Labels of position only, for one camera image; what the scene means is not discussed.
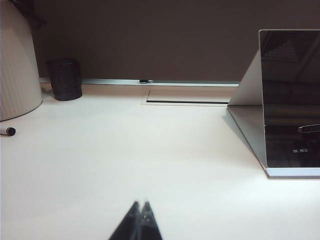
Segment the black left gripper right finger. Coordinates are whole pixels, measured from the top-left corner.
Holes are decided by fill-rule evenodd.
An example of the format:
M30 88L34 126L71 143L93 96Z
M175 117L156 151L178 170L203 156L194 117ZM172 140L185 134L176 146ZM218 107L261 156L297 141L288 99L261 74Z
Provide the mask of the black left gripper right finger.
M144 203L141 210L141 239L162 240L162 236L156 222L155 215L148 201Z

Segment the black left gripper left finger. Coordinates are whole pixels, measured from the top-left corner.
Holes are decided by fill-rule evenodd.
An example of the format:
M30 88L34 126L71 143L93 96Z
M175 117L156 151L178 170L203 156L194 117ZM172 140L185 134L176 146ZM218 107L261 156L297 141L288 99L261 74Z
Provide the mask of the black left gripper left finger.
M140 205L135 201L109 237L109 240L139 240L141 238L140 216Z

